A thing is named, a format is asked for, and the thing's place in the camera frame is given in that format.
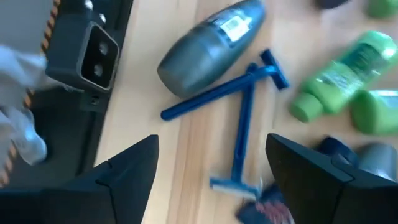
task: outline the green shampoo bottle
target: green shampoo bottle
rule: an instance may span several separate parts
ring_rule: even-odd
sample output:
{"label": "green shampoo bottle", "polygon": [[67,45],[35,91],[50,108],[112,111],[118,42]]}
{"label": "green shampoo bottle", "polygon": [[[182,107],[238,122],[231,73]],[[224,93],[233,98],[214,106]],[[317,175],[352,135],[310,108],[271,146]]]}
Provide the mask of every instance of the green shampoo bottle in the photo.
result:
{"label": "green shampoo bottle", "polygon": [[362,133],[398,133],[398,91],[361,90],[351,104],[351,117]]}
{"label": "green shampoo bottle", "polygon": [[357,94],[396,64],[398,48],[386,34],[368,31],[345,54],[302,83],[290,113],[301,122],[339,113]]}

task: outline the deodorant label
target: deodorant label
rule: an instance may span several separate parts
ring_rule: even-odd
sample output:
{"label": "deodorant label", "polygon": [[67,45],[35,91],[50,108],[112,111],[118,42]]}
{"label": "deodorant label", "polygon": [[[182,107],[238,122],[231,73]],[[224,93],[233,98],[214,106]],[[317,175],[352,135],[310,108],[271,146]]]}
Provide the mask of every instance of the deodorant label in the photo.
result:
{"label": "deodorant label", "polygon": [[357,47],[341,63],[347,65],[363,83],[369,83],[374,77],[379,76],[384,67],[388,65],[386,59],[369,44],[358,44]]}
{"label": "deodorant label", "polygon": [[393,90],[373,90],[372,95],[380,97],[380,99],[390,108],[398,108],[398,91]]}
{"label": "deodorant label", "polygon": [[240,40],[250,30],[251,18],[237,9],[228,9],[210,17],[207,22],[215,26],[230,47]]}

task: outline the wooden surface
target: wooden surface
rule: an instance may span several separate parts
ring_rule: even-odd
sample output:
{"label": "wooden surface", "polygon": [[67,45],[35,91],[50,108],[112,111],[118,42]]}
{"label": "wooden surface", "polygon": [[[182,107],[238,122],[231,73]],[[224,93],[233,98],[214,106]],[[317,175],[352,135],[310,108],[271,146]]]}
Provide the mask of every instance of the wooden surface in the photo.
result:
{"label": "wooden surface", "polygon": [[[194,24],[235,0],[136,0],[118,77],[106,118],[99,163],[149,134],[160,137],[160,156],[143,223],[237,223],[234,212],[242,200],[208,186],[210,175],[229,176],[238,123],[240,94],[218,100],[171,122],[160,112],[180,101],[163,86],[156,68],[171,45]],[[398,38],[397,23],[372,21],[363,14],[365,0],[331,11],[319,11],[311,0],[268,0],[268,17],[252,46],[215,85],[241,75],[271,47],[290,80],[291,89],[277,92],[270,80],[256,86],[245,176],[272,182],[264,152],[267,133],[278,133],[312,146],[331,134],[356,147],[375,138],[357,133],[345,111],[311,124],[291,117],[287,106],[304,77],[312,75],[368,29]],[[374,88],[397,88],[392,72]],[[398,147],[396,136],[378,138]]]}

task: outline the gray bottle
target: gray bottle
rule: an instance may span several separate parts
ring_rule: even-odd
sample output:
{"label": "gray bottle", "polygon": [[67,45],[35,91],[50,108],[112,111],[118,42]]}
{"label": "gray bottle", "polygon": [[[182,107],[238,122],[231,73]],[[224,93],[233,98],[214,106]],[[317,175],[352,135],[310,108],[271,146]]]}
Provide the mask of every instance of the gray bottle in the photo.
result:
{"label": "gray bottle", "polygon": [[374,142],[358,149],[359,169],[387,180],[397,181],[397,151],[388,144]]}
{"label": "gray bottle", "polygon": [[167,52],[157,69],[160,79],[181,98],[204,89],[235,63],[265,15],[260,0],[244,0],[213,14]]}

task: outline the green bottle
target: green bottle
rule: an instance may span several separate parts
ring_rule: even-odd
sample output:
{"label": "green bottle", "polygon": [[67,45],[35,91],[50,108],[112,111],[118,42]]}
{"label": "green bottle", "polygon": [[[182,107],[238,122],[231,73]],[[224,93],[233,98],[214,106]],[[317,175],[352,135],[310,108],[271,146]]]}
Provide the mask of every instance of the green bottle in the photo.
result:
{"label": "green bottle", "polygon": [[362,133],[398,133],[398,91],[361,90],[351,104],[351,117]]}
{"label": "green bottle", "polygon": [[302,122],[339,113],[358,90],[372,83],[397,62],[397,46],[386,34],[368,31],[347,53],[301,86],[290,113]]}
{"label": "green bottle", "polygon": [[367,13],[370,17],[387,18],[395,15],[398,10],[398,0],[368,0]]}

